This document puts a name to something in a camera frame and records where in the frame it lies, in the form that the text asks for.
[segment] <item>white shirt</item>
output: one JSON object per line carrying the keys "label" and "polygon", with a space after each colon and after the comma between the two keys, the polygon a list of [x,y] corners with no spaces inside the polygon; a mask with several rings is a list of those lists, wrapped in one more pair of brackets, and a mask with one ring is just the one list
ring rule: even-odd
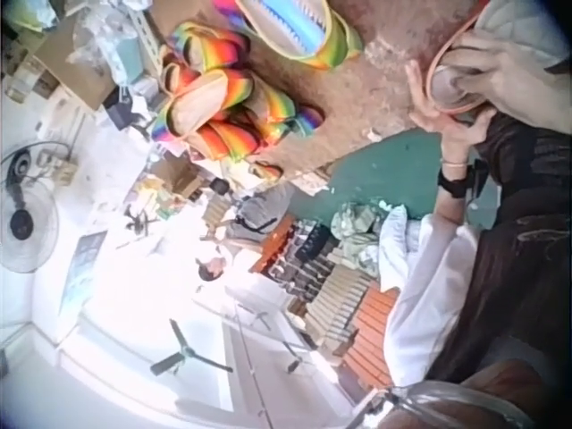
{"label": "white shirt", "polygon": [[425,378],[465,304],[479,230],[437,214],[421,222],[419,252],[390,312],[383,353],[396,386]]}

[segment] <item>man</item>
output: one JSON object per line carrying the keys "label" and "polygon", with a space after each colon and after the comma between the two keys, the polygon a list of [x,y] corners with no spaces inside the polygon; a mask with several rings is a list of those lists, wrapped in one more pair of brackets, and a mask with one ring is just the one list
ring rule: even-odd
{"label": "man", "polygon": [[[455,122],[425,97],[418,64],[408,65],[411,119],[441,133],[442,168],[416,267],[387,323],[384,354],[404,387],[388,393],[396,408],[382,429],[532,427],[569,367],[569,72],[550,74],[482,32],[455,47],[443,63],[480,71],[456,85],[499,112]],[[464,224],[471,147],[502,188],[489,231]]]}
{"label": "man", "polygon": [[220,278],[239,253],[244,256],[240,266],[249,269],[262,253],[264,239],[286,215],[293,194],[293,185],[280,183],[241,201],[235,217],[218,225],[225,229],[221,240],[215,237],[215,228],[203,238],[212,241],[215,249],[204,261],[196,260],[199,277],[205,282]]}

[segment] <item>white fabric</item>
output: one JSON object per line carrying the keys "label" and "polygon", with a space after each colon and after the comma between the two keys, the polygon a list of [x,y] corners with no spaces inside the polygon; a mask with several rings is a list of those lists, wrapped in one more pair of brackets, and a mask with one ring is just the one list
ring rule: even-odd
{"label": "white fabric", "polygon": [[381,291],[403,289],[419,249],[421,222],[408,221],[404,206],[390,210],[379,235],[379,275]]}
{"label": "white fabric", "polygon": [[429,214],[419,252],[385,331],[383,353],[396,386],[423,380],[465,304],[479,230]]}

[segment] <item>concrete floor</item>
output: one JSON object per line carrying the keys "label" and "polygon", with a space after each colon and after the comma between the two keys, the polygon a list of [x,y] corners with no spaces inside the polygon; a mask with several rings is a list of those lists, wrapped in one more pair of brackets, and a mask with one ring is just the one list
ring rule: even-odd
{"label": "concrete floor", "polygon": [[[296,195],[290,210],[329,224],[346,201],[377,206],[384,200],[394,206],[404,204],[410,217],[420,218],[433,211],[440,157],[437,135],[422,130],[403,132],[341,159],[329,189],[315,197]],[[487,183],[483,195],[468,209],[469,222],[491,226],[497,198],[496,186]]]}

